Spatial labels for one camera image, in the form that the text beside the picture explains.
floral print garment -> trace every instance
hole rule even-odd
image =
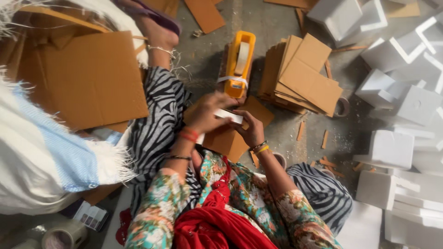
[[[203,190],[196,207],[204,203],[212,183],[226,171],[220,155],[205,153],[200,171]],[[231,196],[225,209],[248,219],[279,248],[342,249],[301,191],[288,191],[274,200],[267,183],[251,170],[240,163],[230,166]],[[126,248],[170,248],[174,221],[188,195],[189,189],[177,173],[161,169],[129,227]]]

purple sandal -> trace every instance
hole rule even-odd
[[[182,26],[180,25],[180,23],[177,20],[169,17],[168,15],[166,15],[160,11],[157,11],[155,9],[148,7],[140,0],[131,0],[131,1],[140,4],[143,7],[143,9],[124,7],[123,10],[125,12],[131,13],[131,14],[147,15],[147,16],[149,16],[149,18],[151,18],[158,25],[160,25],[160,26],[176,33],[178,36],[180,36],[180,33],[182,33]],[[121,5],[119,5],[118,0],[114,0],[114,4],[117,6],[121,6]]]

yellow tape dispenser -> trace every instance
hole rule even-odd
[[[246,78],[254,53],[256,37],[253,33],[239,31],[229,47],[226,76],[217,82],[225,81],[225,93],[241,98],[248,88]]]

zebra print fabric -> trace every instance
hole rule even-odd
[[[164,165],[165,153],[169,153],[175,138],[183,128],[183,112],[189,101],[190,92],[168,70],[162,67],[147,69],[143,83],[149,116],[136,119],[128,146],[134,159],[134,171],[139,174],[131,183],[132,193],[131,214],[134,217],[144,193],[159,169]],[[188,168],[186,182],[191,188],[185,210],[195,206],[201,194],[200,183]]]
[[[337,236],[352,211],[352,197],[337,180],[306,163],[286,170],[309,204]]]

red scarf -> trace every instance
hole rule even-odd
[[[184,213],[175,222],[174,243],[178,249],[273,248],[277,247],[244,217],[225,210],[229,201],[231,167],[226,156],[226,173],[214,182],[201,208]]]

